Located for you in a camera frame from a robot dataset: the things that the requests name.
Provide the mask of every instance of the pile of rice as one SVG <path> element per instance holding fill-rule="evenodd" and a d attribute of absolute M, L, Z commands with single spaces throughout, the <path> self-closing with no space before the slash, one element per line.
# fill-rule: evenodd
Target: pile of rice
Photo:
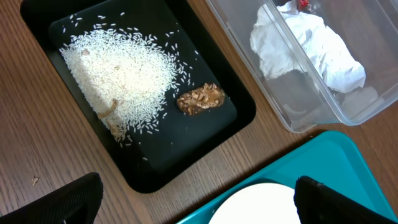
<path fill-rule="evenodd" d="M 165 92 L 177 88 L 174 80 L 182 70 L 176 55 L 153 43 L 156 37 L 139 32 L 100 29 L 72 38 L 60 51 L 90 106 L 100 114 L 117 101 L 116 109 L 101 119 L 110 130 L 117 127 L 115 138 L 124 139 L 128 129 L 159 131 Z"/>

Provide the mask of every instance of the black tray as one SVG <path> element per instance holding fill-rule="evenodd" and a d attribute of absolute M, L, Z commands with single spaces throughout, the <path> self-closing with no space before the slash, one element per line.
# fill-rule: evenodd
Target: black tray
<path fill-rule="evenodd" d="M 70 22 L 71 14 L 77 14 L 74 18 L 83 18 L 77 27 Z M 21 15 L 127 183 L 138 192 L 160 189 L 254 119 L 256 106 L 253 99 L 184 0 L 24 0 Z M 97 15 L 106 18 L 99 20 Z M 228 96 L 224 105 L 198 116 L 185 116 L 177 109 L 172 91 L 169 91 L 165 109 L 168 115 L 159 120 L 160 132 L 128 133 L 133 144 L 121 149 L 85 100 L 58 51 L 63 43 L 70 42 L 71 35 L 91 31 L 93 24 L 103 22 L 116 23 L 117 26 L 112 28 L 124 30 L 137 27 L 144 35 L 156 35 L 158 45 L 171 40 L 177 42 L 179 59 L 193 67 L 191 82 L 195 82 L 194 87 L 184 85 L 179 93 L 205 82 L 214 82 Z M 175 34 L 167 38 L 165 33 L 170 31 Z"/>

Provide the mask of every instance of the blue tray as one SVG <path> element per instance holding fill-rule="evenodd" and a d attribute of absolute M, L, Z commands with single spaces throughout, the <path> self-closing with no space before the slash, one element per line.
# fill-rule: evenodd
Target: blue tray
<path fill-rule="evenodd" d="M 324 183 L 351 200 L 398 222 L 355 143 L 345 134 L 327 131 L 263 168 L 178 223 L 208 223 L 218 207 L 235 192 L 262 182 L 278 182 L 294 188 L 296 180 L 303 175 Z"/>

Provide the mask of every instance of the wooden surface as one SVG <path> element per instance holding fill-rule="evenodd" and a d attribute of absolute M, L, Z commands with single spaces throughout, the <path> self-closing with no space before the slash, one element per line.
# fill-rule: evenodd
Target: wooden surface
<path fill-rule="evenodd" d="M 0 1 L 0 215 L 96 171 L 104 183 L 96 223 L 176 222 L 326 129 L 357 143 L 398 213 L 398 104 L 361 126 L 287 132 L 202 0 L 190 3 L 250 90 L 257 116 L 160 191 L 131 190 L 24 24 L 20 3 Z"/>

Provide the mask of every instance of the white paper towel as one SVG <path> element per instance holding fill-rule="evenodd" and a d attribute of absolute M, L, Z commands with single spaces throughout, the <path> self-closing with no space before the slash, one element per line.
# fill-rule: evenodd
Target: white paper towel
<path fill-rule="evenodd" d="M 307 72 L 297 63 L 264 7 L 267 6 L 258 11 L 250 40 L 251 48 L 260 56 L 264 76 L 277 78 L 295 69 Z M 321 17 L 298 12 L 296 0 L 278 10 L 328 87 L 348 93 L 364 86 L 363 66 L 354 60 L 341 37 Z"/>

